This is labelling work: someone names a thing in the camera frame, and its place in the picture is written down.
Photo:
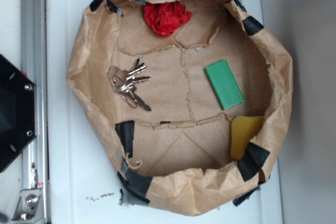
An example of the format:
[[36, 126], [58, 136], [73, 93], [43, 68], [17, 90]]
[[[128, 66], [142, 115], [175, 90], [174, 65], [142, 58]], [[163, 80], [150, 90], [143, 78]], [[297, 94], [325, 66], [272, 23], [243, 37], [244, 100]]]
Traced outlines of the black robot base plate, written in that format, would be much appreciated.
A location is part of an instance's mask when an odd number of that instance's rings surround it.
[[1, 172], [36, 137], [35, 87], [1, 56]]

